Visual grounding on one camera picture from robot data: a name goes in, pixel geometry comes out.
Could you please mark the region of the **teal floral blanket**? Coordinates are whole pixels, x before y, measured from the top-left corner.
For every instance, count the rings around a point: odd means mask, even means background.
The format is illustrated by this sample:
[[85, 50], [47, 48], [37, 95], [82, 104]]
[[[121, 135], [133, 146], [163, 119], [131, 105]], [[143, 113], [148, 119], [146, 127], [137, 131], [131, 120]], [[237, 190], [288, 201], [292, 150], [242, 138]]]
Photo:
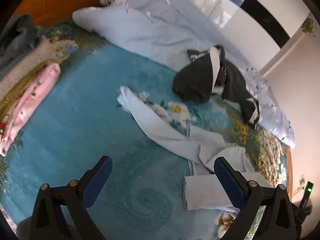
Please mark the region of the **teal floral blanket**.
[[187, 211], [183, 203], [188, 161], [149, 139], [117, 97], [121, 86], [141, 93], [170, 114], [172, 126], [187, 124], [220, 133], [246, 149], [256, 171], [271, 185], [287, 183], [287, 149], [220, 97], [182, 104], [171, 91], [175, 73], [109, 44], [72, 20], [46, 30], [54, 42], [71, 41], [59, 52], [56, 86], [1, 158], [1, 205], [15, 223], [33, 213], [40, 186], [79, 179], [103, 155], [113, 171], [89, 214], [107, 239], [217, 239], [218, 210]]

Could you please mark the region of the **pink folded garment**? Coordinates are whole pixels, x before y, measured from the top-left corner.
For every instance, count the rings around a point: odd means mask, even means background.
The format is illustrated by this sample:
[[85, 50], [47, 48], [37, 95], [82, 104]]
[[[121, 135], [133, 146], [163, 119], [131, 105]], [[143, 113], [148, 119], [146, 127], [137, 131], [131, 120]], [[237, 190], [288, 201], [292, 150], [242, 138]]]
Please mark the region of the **pink folded garment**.
[[6, 156], [19, 131], [54, 88], [61, 73], [60, 65], [50, 63], [26, 87], [1, 120], [1, 155]]

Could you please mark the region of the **black and white jacket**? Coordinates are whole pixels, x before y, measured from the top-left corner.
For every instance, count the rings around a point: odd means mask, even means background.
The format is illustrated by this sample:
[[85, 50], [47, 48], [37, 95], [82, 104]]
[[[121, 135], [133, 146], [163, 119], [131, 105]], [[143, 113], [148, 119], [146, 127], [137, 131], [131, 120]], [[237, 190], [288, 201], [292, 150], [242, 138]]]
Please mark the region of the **black and white jacket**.
[[238, 68], [225, 59], [225, 49], [215, 45], [207, 51], [188, 50], [191, 63], [179, 71], [172, 91], [183, 101], [207, 102], [213, 94], [240, 105], [244, 123], [255, 128], [260, 119], [259, 101], [246, 88]]

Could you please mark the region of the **yellow knitted folded garment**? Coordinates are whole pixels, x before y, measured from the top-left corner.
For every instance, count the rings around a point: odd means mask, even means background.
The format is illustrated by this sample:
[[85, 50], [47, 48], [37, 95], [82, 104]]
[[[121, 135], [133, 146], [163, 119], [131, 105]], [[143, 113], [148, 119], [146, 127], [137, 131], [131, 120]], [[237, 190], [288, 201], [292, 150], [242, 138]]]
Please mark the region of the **yellow knitted folded garment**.
[[40, 72], [44, 70], [46, 65], [47, 63], [44, 62], [36, 66], [32, 71], [21, 78], [11, 90], [4, 94], [3, 98], [1, 98], [1, 119], [6, 115], [14, 102], [19, 99], [25, 90], [33, 83]]

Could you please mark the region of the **light blue duvet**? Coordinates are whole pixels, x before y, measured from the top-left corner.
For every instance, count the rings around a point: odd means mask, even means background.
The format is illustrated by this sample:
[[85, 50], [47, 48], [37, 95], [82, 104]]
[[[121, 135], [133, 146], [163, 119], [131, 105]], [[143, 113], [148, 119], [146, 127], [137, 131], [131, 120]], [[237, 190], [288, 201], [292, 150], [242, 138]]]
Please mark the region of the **light blue duvet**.
[[74, 23], [129, 52], [165, 65], [177, 74], [191, 63], [188, 50], [225, 49], [259, 101], [263, 126], [284, 144], [295, 147], [290, 121], [280, 109], [270, 85], [244, 55], [224, 38], [188, 0], [130, 0], [127, 7], [87, 7], [72, 14]]

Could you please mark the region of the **light blue garment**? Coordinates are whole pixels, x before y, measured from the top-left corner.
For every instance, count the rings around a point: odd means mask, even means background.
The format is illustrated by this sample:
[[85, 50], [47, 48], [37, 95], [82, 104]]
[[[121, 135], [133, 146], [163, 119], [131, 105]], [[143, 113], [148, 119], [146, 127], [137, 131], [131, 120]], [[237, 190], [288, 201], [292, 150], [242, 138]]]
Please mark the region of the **light blue garment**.
[[255, 172], [245, 155], [245, 148], [225, 142], [216, 132], [187, 125], [186, 135], [169, 124], [166, 111], [156, 105], [148, 105], [128, 87], [122, 86], [117, 98], [127, 109], [142, 131], [155, 143], [170, 152], [187, 159], [191, 164], [191, 176], [185, 177], [184, 200], [186, 210], [219, 209], [237, 213], [214, 172], [214, 161], [224, 157], [247, 180], [255, 180], [261, 186], [269, 186], [266, 179]]

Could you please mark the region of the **beige folded garment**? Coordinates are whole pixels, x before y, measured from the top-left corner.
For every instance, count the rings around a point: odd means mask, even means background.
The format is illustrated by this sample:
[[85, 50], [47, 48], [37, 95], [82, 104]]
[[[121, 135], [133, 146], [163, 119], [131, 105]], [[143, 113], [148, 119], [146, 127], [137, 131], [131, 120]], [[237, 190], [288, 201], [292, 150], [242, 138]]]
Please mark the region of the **beige folded garment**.
[[43, 35], [37, 47], [19, 63], [15, 64], [12, 70], [1, 80], [1, 100], [38, 65], [49, 62], [61, 64], [77, 49], [78, 45], [74, 40], [59, 40], [57, 37], [48, 39]]

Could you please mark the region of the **grey blue folded garment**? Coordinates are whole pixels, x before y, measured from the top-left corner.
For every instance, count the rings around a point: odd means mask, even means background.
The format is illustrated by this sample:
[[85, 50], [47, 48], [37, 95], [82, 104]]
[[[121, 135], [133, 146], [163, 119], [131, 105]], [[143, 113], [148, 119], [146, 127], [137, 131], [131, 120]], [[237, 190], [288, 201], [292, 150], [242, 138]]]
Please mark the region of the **grey blue folded garment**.
[[11, 18], [1, 33], [1, 79], [40, 43], [44, 28], [28, 14]]

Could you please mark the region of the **black device with green light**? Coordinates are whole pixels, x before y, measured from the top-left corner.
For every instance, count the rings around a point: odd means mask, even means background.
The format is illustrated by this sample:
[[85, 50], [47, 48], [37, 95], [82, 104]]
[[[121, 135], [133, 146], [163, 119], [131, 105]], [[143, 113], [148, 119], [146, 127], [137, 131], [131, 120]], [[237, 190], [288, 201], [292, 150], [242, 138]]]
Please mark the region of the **black device with green light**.
[[312, 193], [313, 183], [308, 181], [304, 189], [304, 195], [299, 206], [291, 203], [295, 221], [296, 239], [300, 239], [302, 233], [302, 224], [304, 223], [306, 217], [312, 213], [312, 204], [308, 206], [308, 201], [310, 199], [310, 194]]

